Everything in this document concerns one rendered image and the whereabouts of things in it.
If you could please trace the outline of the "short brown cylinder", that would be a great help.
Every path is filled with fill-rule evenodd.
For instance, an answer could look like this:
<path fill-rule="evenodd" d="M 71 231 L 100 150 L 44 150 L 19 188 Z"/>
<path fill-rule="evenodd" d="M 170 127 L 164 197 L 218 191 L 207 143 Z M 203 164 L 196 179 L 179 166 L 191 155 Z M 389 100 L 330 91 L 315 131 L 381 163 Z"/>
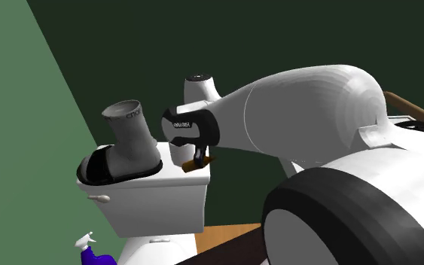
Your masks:
<path fill-rule="evenodd" d="M 216 157 L 205 156 L 201 161 L 189 160 L 181 165 L 183 172 L 192 172 L 208 166 Z"/>

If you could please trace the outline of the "brown wooden rod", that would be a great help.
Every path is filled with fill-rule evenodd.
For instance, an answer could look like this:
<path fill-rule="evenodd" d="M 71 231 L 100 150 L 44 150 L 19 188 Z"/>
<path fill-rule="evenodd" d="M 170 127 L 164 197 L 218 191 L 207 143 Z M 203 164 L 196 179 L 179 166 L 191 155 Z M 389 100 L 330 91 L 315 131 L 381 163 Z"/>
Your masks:
<path fill-rule="evenodd" d="M 410 115 L 411 117 L 424 122 L 423 108 L 420 108 L 419 106 L 414 105 L 413 103 L 407 101 L 406 99 L 401 98 L 400 96 L 392 92 L 384 91 L 383 94 L 388 104 L 398 109 L 400 112 Z"/>

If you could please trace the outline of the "blue spray bottle white nozzle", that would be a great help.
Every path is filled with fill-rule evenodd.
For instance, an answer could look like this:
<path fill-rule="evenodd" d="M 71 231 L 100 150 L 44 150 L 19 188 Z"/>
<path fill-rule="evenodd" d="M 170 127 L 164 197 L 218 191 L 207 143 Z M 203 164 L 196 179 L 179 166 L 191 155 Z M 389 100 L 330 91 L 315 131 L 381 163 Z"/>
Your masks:
<path fill-rule="evenodd" d="M 95 255 L 90 242 L 96 242 L 96 240 L 91 238 L 93 234 L 92 231 L 83 235 L 80 239 L 78 239 L 74 247 L 79 248 L 81 250 L 81 265 L 117 265 L 116 260 L 108 254 Z"/>

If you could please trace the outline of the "white toilet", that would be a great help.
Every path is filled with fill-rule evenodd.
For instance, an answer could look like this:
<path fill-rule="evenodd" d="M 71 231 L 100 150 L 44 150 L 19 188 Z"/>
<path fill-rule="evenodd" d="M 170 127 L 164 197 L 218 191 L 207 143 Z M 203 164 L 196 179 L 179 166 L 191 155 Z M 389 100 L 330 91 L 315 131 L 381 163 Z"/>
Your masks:
<path fill-rule="evenodd" d="M 157 147 L 163 168 L 155 175 L 103 186 L 78 183 L 126 239 L 117 265 L 176 265 L 197 255 L 210 168 L 183 171 L 181 165 L 193 159 L 193 145 Z"/>

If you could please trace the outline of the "grey sock in black sandal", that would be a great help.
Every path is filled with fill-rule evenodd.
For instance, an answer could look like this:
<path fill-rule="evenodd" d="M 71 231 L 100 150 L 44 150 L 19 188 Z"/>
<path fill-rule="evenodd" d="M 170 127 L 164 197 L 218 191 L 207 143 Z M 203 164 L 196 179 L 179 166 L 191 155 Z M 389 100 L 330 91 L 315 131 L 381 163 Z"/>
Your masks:
<path fill-rule="evenodd" d="M 110 105 L 102 117 L 116 142 L 95 150 L 81 161 L 77 168 L 81 183 L 117 184 L 154 175 L 163 168 L 157 141 L 151 135 L 139 101 L 131 99 Z"/>

